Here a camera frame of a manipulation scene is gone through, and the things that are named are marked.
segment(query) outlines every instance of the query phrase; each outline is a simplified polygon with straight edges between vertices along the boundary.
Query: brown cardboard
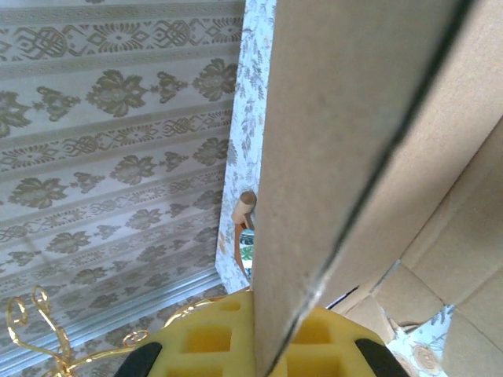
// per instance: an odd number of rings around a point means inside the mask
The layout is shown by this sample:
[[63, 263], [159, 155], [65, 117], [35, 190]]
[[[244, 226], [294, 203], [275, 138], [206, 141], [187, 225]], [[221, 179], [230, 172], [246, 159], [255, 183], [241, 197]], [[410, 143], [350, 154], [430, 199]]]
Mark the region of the brown cardboard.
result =
[[386, 343], [395, 337], [393, 328], [374, 297], [368, 296], [364, 298], [344, 316], [374, 331]]
[[422, 324], [444, 306], [431, 289], [403, 265], [380, 285], [376, 301], [399, 326]]
[[489, 278], [458, 307], [460, 312], [503, 351], [503, 269]]
[[[444, 302], [463, 302], [503, 266], [503, 122], [488, 142], [495, 146], [490, 156], [481, 151], [474, 158], [484, 163], [482, 169], [486, 177], [472, 183], [475, 168], [468, 167], [466, 175], [461, 175], [431, 220], [437, 225], [435, 235], [438, 236], [434, 240], [428, 237], [429, 246], [422, 247], [419, 259], [409, 263], [410, 269]], [[457, 187], [465, 185], [476, 187], [466, 197], [457, 195]]]
[[[374, 292], [375, 304], [402, 326], [422, 324], [444, 304], [457, 304], [442, 360], [449, 377], [503, 370], [501, 167], [503, 120], [405, 252], [411, 269], [398, 265]], [[375, 309], [353, 318], [376, 331], [374, 316]]]
[[[347, 241], [343, 268], [332, 275], [320, 305], [339, 297], [341, 289], [365, 285], [369, 266], [360, 264], [361, 260], [372, 256], [389, 266], [399, 258], [500, 119], [503, 38], [495, 35], [503, 35], [501, 1], [477, 2], [411, 132]], [[471, 181], [478, 182], [481, 174], [475, 169]], [[430, 229], [421, 236], [433, 233]], [[415, 251], [409, 248], [403, 257], [405, 265], [420, 254], [418, 247], [414, 246]], [[379, 278], [374, 280], [366, 285], [372, 287]]]
[[398, 128], [410, 121], [458, 4], [278, 2], [256, 210], [259, 375], [315, 303], [329, 268], [341, 295], [398, 257], [343, 248], [334, 261]]
[[503, 371], [503, 353], [456, 311], [447, 335], [442, 366], [449, 377], [493, 377]]

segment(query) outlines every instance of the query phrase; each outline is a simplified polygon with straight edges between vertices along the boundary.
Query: patterned wallpaper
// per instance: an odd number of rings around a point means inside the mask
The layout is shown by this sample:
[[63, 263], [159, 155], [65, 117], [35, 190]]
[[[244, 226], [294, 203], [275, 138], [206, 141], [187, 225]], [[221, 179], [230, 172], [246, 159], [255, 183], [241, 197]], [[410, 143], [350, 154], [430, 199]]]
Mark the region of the patterned wallpaper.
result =
[[216, 268], [228, 292], [249, 285], [234, 260], [231, 214], [242, 192], [259, 194], [275, 12], [275, 0], [246, 1], [216, 255]]
[[68, 326], [214, 264], [244, 4], [168, 3], [0, 5], [2, 312], [40, 284]]
[[[178, 304], [168, 306], [167, 308], [161, 309], [157, 313], [142, 317], [131, 324], [127, 324], [113, 331], [110, 331], [109, 333], [99, 338], [95, 338], [83, 343], [80, 347], [76, 347], [76, 356], [83, 357], [93, 352], [119, 347], [122, 345], [122, 340], [124, 339], [124, 337], [135, 330], [146, 329], [149, 330], [150, 333], [158, 331], [163, 327], [167, 319], [171, 317], [171, 315], [182, 306], [200, 301], [202, 298], [218, 297], [223, 295], [226, 295], [226, 289], [223, 287], [223, 285], [218, 285], [217, 287], [208, 289], [200, 295], [187, 298], [186, 300], [179, 302]], [[92, 365], [81, 367], [78, 370], [79, 376], [111, 377], [115, 374], [124, 359], [125, 357], [117, 357], [104, 361], [96, 361]], [[47, 370], [53, 368], [53, 366], [53, 359], [50, 358], [45, 362], [24, 369], [21, 373], [13, 375], [13, 377], [39, 377]]]

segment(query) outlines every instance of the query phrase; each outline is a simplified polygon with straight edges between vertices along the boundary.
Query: yellow foam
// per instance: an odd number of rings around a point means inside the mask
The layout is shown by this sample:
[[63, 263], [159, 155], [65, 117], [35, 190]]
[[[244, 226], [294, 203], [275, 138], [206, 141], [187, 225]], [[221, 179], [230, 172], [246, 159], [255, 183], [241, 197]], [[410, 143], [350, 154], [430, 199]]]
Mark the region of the yellow foam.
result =
[[[374, 377], [354, 341], [379, 336], [329, 310], [303, 322], [271, 377]], [[142, 342], [163, 348], [149, 377], [255, 377], [253, 294], [238, 292], [172, 322]]]

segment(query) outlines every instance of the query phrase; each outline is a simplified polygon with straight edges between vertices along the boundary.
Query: gold metal ornament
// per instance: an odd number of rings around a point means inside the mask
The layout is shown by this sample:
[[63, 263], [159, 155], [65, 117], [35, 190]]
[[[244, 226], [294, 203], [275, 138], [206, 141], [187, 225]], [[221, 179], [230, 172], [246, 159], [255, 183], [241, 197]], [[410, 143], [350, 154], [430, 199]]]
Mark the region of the gold metal ornament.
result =
[[46, 372], [43, 377], [76, 377], [77, 374], [75, 370], [78, 367], [90, 364], [96, 360], [127, 354], [134, 349], [135, 343], [140, 342], [149, 334], [146, 330], [133, 331], [124, 338], [123, 347], [121, 348], [100, 351], [92, 353], [91, 355], [87, 355], [85, 357], [80, 357], [79, 359], [75, 359], [73, 357], [73, 349], [70, 344], [70, 339], [68, 338], [66, 331], [62, 327], [58, 327], [50, 316], [51, 307], [49, 296], [47, 295], [47, 292], [44, 290], [44, 288], [40, 287], [39, 285], [33, 287], [33, 291], [31, 292], [31, 301], [33, 302], [33, 305], [38, 310], [45, 322], [50, 326], [51, 330], [56, 334], [57, 339], [60, 343], [60, 347], [58, 348], [57, 352], [46, 350], [37, 346], [32, 346], [31, 344], [20, 340], [17, 334], [17, 327], [28, 325], [28, 312], [26, 305], [19, 297], [12, 297], [7, 304], [7, 328], [9, 331], [9, 336], [14, 344], [28, 350], [45, 353], [47, 355], [50, 355], [51, 357], [54, 357], [54, 359], [56, 360], [56, 367]]
[[222, 299], [223, 297], [213, 297], [213, 298], [204, 298], [195, 304], [188, 304], [182, 306], [176, 312], [174, 312], [171, 317], [168, 318], [163, 328], [167, 325], [171, 324], [175, 320], [181, 320], [183, 317], [187, 317], [189, 314], [195, 312], [196, 310], [202, 309], [205, 306], [212, 304], [215, 301]]

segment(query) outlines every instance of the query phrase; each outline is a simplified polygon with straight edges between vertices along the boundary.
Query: brown paper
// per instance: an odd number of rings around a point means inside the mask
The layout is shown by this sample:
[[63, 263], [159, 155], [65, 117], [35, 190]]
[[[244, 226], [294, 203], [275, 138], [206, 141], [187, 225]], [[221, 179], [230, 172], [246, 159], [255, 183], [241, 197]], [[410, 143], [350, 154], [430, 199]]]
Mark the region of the brown paper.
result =
[[[278, 2], [256, 211], [259, 376], [344, 256], [466, 3]], [[362, 265], [372, 274], [390, 262], [372, 265], [369, 256]]]

